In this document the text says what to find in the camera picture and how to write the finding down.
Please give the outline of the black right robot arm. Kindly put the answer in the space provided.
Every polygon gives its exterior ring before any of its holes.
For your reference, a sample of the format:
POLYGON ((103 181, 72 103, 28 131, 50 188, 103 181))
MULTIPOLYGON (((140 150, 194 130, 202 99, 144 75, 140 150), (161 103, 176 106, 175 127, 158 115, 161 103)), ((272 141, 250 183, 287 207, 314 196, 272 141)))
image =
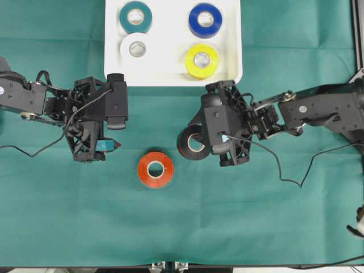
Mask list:
POLYGON ((363 153, 363 79, 287 91, 261 101, 245 101, 235 81, 206 85, 201 107, 177 138, 179 153, 189 160, 219 155, 222 167, 250 160, 253 136, 281 133, 299 137, 303 126, 326 127, 343 135, 363 153))

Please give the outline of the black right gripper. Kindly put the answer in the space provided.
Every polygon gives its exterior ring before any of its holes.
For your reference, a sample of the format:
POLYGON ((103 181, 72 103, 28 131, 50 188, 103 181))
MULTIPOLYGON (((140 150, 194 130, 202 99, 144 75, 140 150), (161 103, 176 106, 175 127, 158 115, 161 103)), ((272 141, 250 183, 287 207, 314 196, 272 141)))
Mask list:
MULTIPOLYGON (((201 108, 188 123, 202 125, 202 131, 211 147, 211 153, 220 156, 220 166, 229 167, 250 160, 254 135, 263 140, 278 133, 279 117, 274 106, 258 110, 248 104, 233 80, 208 84, 207 94, 201 97, 201 108)), ((201 134, 191 135, 191 148, 204 148, 201 134)))

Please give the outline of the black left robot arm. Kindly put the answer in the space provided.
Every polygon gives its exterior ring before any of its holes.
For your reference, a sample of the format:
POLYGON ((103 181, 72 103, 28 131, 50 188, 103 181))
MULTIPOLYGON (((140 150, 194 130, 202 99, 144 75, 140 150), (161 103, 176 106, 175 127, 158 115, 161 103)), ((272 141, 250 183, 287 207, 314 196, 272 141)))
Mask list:
POLYGON ((104 161, 107 153, 121 147, 104 136, 104 129, 125 129, 129 118, 127 83, 123 74, 112 73, 106 81, 87 77, 75 81, 71 89, 59 88, 47 71, 40 71, 35 81, 27 81, 2 57, 1 109, 61 128, 60 138, 67 140, 74 161, 104 161))

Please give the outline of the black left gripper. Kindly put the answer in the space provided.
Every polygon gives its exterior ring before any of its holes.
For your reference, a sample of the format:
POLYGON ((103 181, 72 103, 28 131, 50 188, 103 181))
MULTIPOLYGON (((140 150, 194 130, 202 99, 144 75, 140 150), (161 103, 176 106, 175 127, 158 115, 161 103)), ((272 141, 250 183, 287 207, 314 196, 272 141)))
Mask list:
POLYGON ((104 136, 109 130, 123 130, 128 120, 125 77, 111 73, 102 82, 94 77, 75 81, 72 90, 53 89, 46 99, 44 114, 60 123, 76 162, 104 161, 106 154, 121 147, 104 136))

